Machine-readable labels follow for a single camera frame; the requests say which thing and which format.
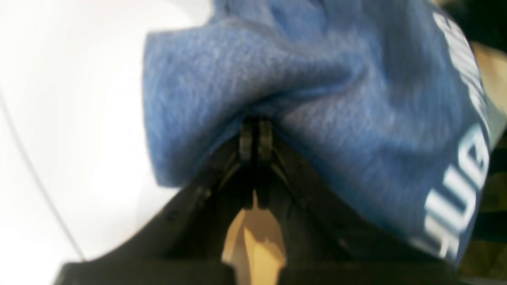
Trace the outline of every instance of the white wall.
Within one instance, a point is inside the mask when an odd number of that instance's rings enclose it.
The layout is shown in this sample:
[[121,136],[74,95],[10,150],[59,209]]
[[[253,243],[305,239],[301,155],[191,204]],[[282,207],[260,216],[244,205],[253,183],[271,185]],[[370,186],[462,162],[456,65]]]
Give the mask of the white wall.
[[[203,9],[189,17],[163,0],[0,0],[0,90],[22,144],[0,116],[0,283],[25,283],[3,279],[18,274],[5,277],[9,260],[77,258],[59,241],[62,229],[16,149],[26,151],[86,259],[128,239],[174,195],[156,186],[147,156],[144,37],[191,26]],[[50,257],[54,242],[62,253]]]

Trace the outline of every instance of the gray line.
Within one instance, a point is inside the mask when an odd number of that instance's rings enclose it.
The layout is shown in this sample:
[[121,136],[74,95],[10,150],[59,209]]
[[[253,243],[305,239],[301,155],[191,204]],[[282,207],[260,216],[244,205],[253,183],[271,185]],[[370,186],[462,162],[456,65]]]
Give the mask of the gray line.
[[30,157],[28,156],[28,153],[26,152],[26,149],[25,149],[23,143],[21,142],[21,138],[19,137],[18,132],[16,131],[16,126],[14,125],[14,121],[11,118],[11,115],[9,113],[9,109],[7,108],[7,102],[5,101],[4,94],[2,93],[1,90],[0,90],[0,108],[2,109],[2,111],[4,111],[5,120],[7,122],[9,130],[11,131],[12,137],[14,138],[14,141],[17,145],[18,151],[21,154],[21,159],[24,161],[26,167],[28,168],[28,171],[30,172],[30,175],[32,176],[33,180],[35,181],[35,183],[37,184],[37,186],[41,190],[44,200],[46,201],[47,205],[49,206],[50,211],[55,216],[55,218],[56,218],[58,224],[60,225],[61,229],[63,230],[65,236],[67,236],[67,238],[69,239],[70,243],[74,247],[74,250],[76,251],[78,256],[81,258],[81,260],[85,261],[86,259],[85,259],[83,252],[79,248],[76,240],[74,239],[74,237],[70,233],[70,230],[68,229],[67,225],[63,221],[63,219],[62,219],[61,215],[59,214],[58,210],[56,209],[55,205],[51,201],[48,191],[44,187],[44,185],[41,181],[41,178],[39,177],[39,175],[37,175],[35,167],[34,167],[32,161],[30,160]]

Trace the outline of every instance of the heather blue cloth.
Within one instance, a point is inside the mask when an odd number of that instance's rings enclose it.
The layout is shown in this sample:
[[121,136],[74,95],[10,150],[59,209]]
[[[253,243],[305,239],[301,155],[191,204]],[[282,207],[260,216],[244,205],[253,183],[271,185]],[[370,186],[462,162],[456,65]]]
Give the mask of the heather blue cloth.
[[202,27],[147,38],[144,115],[158,183],[185,185],[243,118],[263,115],[360,215],[407,241],[431,239],[430,189],[457,163],[467,130],[486,133],[438,9],[422,0],[214,5]]

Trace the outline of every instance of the white surface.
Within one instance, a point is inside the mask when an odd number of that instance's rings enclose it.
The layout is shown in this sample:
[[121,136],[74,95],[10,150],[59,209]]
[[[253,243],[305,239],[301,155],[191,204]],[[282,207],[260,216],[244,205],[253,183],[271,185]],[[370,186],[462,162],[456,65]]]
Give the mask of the white surface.
[[[0,89],[87,259],[128,239],[174,195],[155,185],[148,161],[141,60],[147,31],[191,23],[163,0],[0,0]],[[0,177],[18,175],[5,167]],[[9,191],[24,187],[16,183]]]
[[10,131],[0,108],[0,284],[51,284],[63,262],[79,257]]
[[204,24],[212,14],[213,0],[166,0],[182,9],[192,20],[194,25]]

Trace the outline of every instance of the blue t-shirt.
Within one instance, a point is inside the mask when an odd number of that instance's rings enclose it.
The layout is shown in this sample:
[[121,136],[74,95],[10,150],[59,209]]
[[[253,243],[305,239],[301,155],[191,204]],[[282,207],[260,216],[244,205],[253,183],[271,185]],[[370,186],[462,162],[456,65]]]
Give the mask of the blue t-shirt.
[[183,186],[249,115],[270,118],[371,223],[459,264],[489,129],[463,33],[422,0],[217,0],[202,27],[147,38],[155,176]]

